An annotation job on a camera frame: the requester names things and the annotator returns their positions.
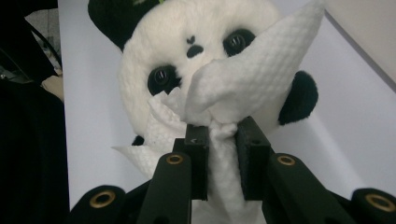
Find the panda ear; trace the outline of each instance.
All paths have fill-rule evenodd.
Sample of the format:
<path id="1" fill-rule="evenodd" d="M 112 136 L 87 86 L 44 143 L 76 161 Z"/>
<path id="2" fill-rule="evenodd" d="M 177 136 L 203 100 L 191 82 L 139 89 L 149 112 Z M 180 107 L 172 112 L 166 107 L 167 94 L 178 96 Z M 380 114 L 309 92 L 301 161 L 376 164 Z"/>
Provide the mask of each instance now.
<path id="1" fill-rule="evenodd" d="M 285 125 L 308 118 L 317 101 L 318 89 L 315 80 L 304 71 L 296 73 L 288 98 L 280 110 L 279 124 Z"/>
<path id="2" fill-rule="evenodd" d="M 88 13 L 96 27 L 123 50 L 134 28 L 159 0 L 90 0 Z"/>

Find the white table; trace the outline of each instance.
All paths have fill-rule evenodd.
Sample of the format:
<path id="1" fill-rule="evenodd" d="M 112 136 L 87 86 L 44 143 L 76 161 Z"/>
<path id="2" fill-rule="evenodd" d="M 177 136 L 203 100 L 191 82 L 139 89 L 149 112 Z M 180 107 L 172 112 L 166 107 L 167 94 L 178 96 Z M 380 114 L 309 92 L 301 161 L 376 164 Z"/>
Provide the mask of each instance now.
<path id="1" fill-rule="evenodd" d="M 306 0 L 276 0 L 291 13 Z M 129 191 L 146 181 L 114 146 L 134 132 L 120 101 L 120 51 L 91 22 L 88 0 L 59 0 L 71 206 L 88 190 Z M 272 133 L 276 152 L 302 159 L 326 188 L 350 197 L 373 187 L 396 195 L 396 94 L 325 19 L 302 69 L 318 83 L 312 116 Z"/>

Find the black nose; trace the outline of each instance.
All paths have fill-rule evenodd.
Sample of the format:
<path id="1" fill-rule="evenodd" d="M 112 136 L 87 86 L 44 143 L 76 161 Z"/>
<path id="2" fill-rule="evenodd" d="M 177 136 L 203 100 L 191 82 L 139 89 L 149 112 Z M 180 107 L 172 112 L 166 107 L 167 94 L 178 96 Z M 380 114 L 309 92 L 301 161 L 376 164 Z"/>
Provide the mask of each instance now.
<path id="1" fill-rule="evenodd" d="M 202 48 L 201 46 L 199 46 L 199 45 L 192 45 L 192 46 L 189 48 L 189 51 L 187 51 L 187 57 L 188 57 L 188 58 L 193 58 L 193 57 L 195 57 L 197 54 L 202 53 L 203 51 L 204 51 L 204 48 Z"/>

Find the panda eye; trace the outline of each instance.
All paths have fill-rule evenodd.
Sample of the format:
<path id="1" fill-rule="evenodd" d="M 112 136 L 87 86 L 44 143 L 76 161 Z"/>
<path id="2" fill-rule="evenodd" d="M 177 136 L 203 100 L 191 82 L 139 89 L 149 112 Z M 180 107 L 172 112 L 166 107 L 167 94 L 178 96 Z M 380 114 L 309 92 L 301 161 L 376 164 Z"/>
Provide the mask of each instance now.
<path id="1" fill-rule="evenodd" d="M 151 71 L 148 76 L 148 90 L 151 95 L 162 91 L 167 94 L 173 88 L 180 86 L 180 78 L 177 77 L 176 68 L 172 65 L 161 66 Z"/>
<path id="2" fill-rule="evenodd" d="M 223 40 L 223 47 L 228 56 L 232 57 L 247 48 L 255 37 L 249 30 L 237 30 Z"/>

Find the panda plush toy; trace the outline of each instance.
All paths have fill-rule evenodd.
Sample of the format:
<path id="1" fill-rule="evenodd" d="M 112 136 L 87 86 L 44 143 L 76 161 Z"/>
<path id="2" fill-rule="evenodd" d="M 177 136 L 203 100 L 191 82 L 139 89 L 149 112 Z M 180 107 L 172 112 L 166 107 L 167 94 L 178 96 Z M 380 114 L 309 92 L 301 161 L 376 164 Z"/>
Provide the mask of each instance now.
<path id="1" fill-rule="evenodd" d="M 91 0 L 93 23 L 122 51 L 121 97 L 134 132 L 117 147 L 147 177 L 187 124 L 209 130 L 208 201 L 192 223 L 265 223 L 244 200 L 233 136 L 248 116 L 265 134 L 307 118 L 318 100 L 299 65 L 324 6 L 282 18 L 269 0 Z"/>

